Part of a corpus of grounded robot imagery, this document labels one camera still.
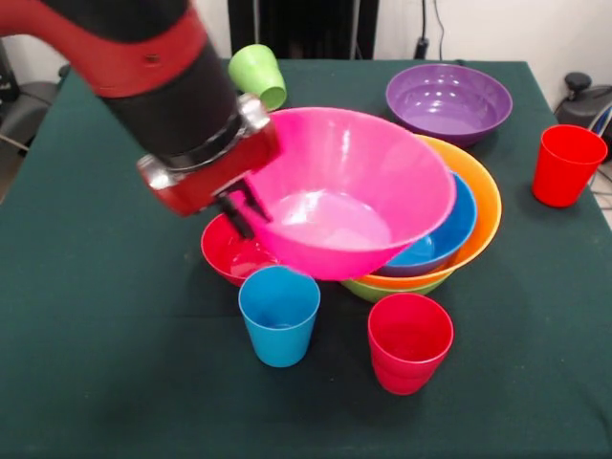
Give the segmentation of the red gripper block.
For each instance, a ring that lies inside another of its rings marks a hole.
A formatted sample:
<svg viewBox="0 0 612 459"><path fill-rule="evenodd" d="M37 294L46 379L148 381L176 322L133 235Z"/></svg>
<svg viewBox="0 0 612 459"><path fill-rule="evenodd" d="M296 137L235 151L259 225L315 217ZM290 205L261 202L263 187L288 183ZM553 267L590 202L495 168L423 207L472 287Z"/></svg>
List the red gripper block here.
<svg viewBox="0 0 612 459"><path fill-rule="evenodd" d="M268 165L278 156L279 143L272 124L240 140L220 159L192 172L169 172L159 163L151 163L151 191L167 207L181 216L195 214L211 205L215 197L243 179L248 173ZM260 201L248 178L242 180L246 205L266 222L272 217ZM253 238L249 223L226 195L217 198L217 206L242 238Z"/></svg>

